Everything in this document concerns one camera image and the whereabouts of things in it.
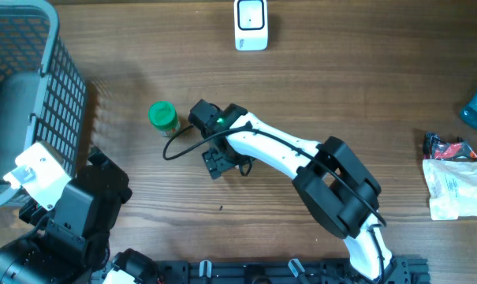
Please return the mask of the green lid jar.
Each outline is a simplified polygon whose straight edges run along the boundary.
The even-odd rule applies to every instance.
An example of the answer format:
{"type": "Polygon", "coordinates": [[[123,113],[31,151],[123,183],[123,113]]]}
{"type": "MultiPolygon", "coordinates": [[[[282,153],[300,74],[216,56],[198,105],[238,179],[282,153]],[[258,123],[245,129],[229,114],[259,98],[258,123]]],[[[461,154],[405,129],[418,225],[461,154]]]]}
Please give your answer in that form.
{"type": "Polygon", "coordinates": [[[172,137],[181,127],[175,107],[168,101],[158,101],[148,111],[150,123],[165,137],[172,137]]]}

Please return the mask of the black red snack packet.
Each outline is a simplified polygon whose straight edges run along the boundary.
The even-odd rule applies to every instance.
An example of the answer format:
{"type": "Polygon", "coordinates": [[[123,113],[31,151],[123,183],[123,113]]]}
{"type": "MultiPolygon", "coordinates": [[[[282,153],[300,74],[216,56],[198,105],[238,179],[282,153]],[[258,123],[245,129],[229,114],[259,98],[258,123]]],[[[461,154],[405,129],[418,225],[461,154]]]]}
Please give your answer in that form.
{"type": "Polygon", "coordinates": [[[454,143],[443,140],[436,133],[426,133],[423,140],[423,158],[454,161],[458,159],[477,161],[471,145],[461,137],[454,143]]]}

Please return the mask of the beige PanTree snack pouch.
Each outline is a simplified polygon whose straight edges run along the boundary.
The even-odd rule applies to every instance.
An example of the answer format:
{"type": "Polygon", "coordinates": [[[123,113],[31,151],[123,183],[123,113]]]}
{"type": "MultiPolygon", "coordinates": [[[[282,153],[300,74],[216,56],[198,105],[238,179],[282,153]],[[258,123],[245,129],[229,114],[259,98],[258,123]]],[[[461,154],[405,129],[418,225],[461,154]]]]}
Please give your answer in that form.
{"type": "Polygon", "coordinates": [[[425,159],[423,173],[433,220],[477,217],[477,162],[425,159]]]}

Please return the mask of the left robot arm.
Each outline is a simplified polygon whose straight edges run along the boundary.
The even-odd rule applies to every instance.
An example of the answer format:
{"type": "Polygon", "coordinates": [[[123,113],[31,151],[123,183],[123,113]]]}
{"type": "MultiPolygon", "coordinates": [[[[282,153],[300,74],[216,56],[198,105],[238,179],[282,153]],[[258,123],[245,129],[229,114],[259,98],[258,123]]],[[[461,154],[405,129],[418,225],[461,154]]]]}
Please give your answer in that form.
{"type": "Polygon", "coordinates": [[[132,196],[128,175],[99,148],[53,208],[30,200],[33,229],[0,248],[0,283],[160,283],[155,261],[129,248],[110,255],[110,231],[132,196]]]}

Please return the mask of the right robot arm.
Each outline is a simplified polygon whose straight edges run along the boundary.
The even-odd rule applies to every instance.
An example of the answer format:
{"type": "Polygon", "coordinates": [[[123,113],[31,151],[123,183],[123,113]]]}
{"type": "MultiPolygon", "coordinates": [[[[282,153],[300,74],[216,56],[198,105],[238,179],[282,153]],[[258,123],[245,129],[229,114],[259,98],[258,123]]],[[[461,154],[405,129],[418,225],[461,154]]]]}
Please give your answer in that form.
{"type": "Polygon", "coordinates": [[[188,120],[211,148],[203,153],[210,176],[237,167],[247,176],[259,160],[282,172],[314,220],[344,241],[351,269],[365,281],[399,282],[403,273],[383,241],[382,189],[342,140],[321,143],[284,133],[236,104],[224,110],[201,99],[188,120]]]}

